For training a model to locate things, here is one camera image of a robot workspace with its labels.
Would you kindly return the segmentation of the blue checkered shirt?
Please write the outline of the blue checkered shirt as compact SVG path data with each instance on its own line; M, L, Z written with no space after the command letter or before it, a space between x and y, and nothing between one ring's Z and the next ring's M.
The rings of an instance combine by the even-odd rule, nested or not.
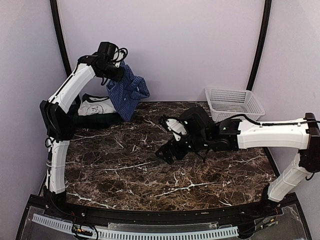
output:
M121 81L110 80L106 89L115 111L129 122L140 100L148 98L150 92L143 77L135 75L124 61L120 66L124 68Z

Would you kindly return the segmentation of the white and green raglan shirt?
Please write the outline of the white and green raglan shirt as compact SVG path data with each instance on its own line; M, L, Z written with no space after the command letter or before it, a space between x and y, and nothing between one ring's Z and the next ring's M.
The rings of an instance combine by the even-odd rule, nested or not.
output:
M113 114L116 112L109 96L94 96L87 93L82 96L81 104L77 111L79 116Z

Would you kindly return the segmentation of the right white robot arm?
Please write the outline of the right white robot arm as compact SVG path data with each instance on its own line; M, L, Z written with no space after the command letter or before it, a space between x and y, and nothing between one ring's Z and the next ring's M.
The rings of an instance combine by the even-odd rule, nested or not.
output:
M189 152L223 152L251 148L293 148L297 152L288 167L262 191L255 213L266 217L302 180L320 171L320 129L314 114L288 121L258 122L237 114L220 122L206 113L188 113L179 118L163 115L160 124L173 133L155 155L168 164Z

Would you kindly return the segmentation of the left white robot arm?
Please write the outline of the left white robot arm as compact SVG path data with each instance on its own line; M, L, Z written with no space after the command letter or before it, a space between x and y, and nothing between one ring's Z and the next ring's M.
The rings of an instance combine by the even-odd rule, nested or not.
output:
M46 127L45 146L48 149L46 161L46 180L44 196L51 200L51 210L60 218L67 218L71 213L65 203L65 167L67 151L76 126L69 116L69 110L81 90L95 77L107 80L120 80L124 74L121 62L127 52L117 50L115 53L97 51L78 59L75 69L48 99L40 103L41 115Z

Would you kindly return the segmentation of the white plastic laundry basket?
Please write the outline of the white plastic laundry basket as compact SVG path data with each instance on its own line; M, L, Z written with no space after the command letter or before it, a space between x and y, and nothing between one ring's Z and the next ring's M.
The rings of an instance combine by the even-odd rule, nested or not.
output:
M249 90L207 86L204 89L211 117L219 122L237 114L258 120L266 114L257 96Z

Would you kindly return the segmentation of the dark green plaid garment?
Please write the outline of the dark green plaid garment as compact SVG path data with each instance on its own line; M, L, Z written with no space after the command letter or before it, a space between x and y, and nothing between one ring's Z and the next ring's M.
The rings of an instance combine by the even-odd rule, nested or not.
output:
M73 104L67 113L76 128L107 129L112 125L124 122L117 112L82 116L78 114L79 107L79 105Z

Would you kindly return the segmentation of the left black frame post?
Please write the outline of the left black frame post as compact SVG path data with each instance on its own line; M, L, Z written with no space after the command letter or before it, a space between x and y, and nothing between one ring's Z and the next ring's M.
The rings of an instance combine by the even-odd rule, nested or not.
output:
M72 73L72 69L71 69L69 56L67 53L67 48L64 40L63 29L61 25L61 19L60 19L59 8L58 8L58 1L49 0L49 3L50 3L51 16L53 20L56 40L58 43L62 64L63 64L66 75L69 76Z

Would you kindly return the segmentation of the black frame post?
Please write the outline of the black frame post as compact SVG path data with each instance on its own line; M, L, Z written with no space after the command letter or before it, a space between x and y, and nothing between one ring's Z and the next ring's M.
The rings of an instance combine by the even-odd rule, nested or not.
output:
M265 0L256 51L255 51L250 75L248 78L247 86L246 86L247 91L252 91L254 88L254 84L258 74L258 70L259 70L259 66L260 66L260 62L261 62L261 58L264 50L265 40L267 36L269 20L271 15L271 7L272 7L272 0Z
M72 69L71 69L69 56L67 53L67 48L64 40L63 29L61 25L61 19L60 19L59 8L58 8L58 1L49 0L49 3L50 3L51 16L53 20L56 40L58 43L62 64L63 64L66 75L69 76L72 73Z

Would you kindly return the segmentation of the black curved front rail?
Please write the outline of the black curved front rail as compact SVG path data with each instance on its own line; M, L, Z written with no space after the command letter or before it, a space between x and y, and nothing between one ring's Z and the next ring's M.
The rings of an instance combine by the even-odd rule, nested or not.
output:
M260 204L258 202L243 205L210 208L201 210L184 211L133 211L118 210L99 207L91 207L66 203L66 212L75 213L67 216L51 206L44 197L31 194L25 206L22 217L27 217L31 208L34 207L41 213L66 220L75 220L77 224L88 223L91 226L108 226L110 223L135 224L135 225L179 225L179 224L201 224L218 222L224 224L251 224L254 219L265 217L267 214L257 213Z

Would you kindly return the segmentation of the right black frame post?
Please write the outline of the right black frame post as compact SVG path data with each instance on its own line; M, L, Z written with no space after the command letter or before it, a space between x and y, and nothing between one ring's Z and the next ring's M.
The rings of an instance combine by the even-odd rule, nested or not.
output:
M252 91L254 88L254 84L258 74L258 70L259 70L259 66L260 66L260 62L261 62L261 58L264 50L265 40L267 36L269 20L271 15L271 7L272 7L272 0L265 0L256 51L255 51L250 75L248 78L247 86L246 86L247 91Z

